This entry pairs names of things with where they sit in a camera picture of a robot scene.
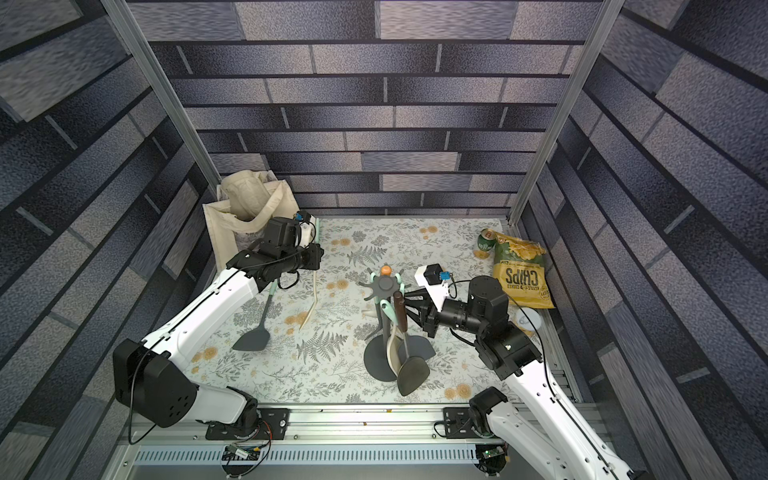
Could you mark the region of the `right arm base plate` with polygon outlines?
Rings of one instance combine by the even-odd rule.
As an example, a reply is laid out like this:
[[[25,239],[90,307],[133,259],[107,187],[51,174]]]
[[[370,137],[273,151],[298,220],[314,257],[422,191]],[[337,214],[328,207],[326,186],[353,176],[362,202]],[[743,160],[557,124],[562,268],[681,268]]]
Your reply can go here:
[[[481,406],[446,407],[443,417],[433,423],[433,433],[447,440],[488,440],[509,442],[519,435],[526,419],[508,403],[493,408]]]

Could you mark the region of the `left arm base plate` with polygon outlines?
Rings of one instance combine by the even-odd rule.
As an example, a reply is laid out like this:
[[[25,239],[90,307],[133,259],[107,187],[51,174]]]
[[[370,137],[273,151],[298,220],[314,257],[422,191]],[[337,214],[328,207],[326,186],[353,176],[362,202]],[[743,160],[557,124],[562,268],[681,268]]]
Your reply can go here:
[[[211,422],[205,438],[209,441],[283,440],[291,410],[258,407],[244,412],[234,424]]]

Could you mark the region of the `grey spatula mint handle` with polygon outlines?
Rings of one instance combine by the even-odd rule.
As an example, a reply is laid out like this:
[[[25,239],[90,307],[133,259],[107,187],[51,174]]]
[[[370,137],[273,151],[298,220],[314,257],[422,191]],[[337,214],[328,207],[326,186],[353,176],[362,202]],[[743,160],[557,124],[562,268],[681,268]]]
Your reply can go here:
[[[254,329],[245,332],[232,345],[233,350],[241,352],[259,352],[263,351],[267,347],[270,340],[270,333],[265,327],[265,321],[267,319],[267,314],[272,304],[273,296],[277,290],[277,287],[278,285],[276,281],[271,283],[268,297],[265,301],[264,309],[262,311],[258,325]]]

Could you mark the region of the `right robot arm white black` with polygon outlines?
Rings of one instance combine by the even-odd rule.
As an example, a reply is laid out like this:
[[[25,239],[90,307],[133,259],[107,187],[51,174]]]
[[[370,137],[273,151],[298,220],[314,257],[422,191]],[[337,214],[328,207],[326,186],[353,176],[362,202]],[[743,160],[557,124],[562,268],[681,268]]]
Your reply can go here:
[[[499,389],[488,387],[469,401],[479,435],[500,438],[545,479],[651,478],[602,441],[555,382],[544,354],[510,322],[509,297],[496,278],[471,279],[464,301],[451,298],[453,280],[436,264],[418,268],[414,278],[417,290],[405,295],[410,317],[430,336],[440,325],[472,334],[483,364],[538,422],[532,426]]]

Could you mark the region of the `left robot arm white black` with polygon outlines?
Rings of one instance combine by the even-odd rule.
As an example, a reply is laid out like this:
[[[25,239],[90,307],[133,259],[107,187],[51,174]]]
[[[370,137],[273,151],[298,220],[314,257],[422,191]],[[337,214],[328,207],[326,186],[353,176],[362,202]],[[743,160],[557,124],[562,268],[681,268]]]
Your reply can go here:
[[[282,274],[316,271],[324,251],[317,220],[306,211],[274,217],[263,236],[238,252],[224,270],[181,312],[141,341],[122,341],[113,352],[115,398],[155,426],[194,420],[222,427],[240,439],[261,425],[258,402],[234,387],[195,383],[184,373],[219,327]]]

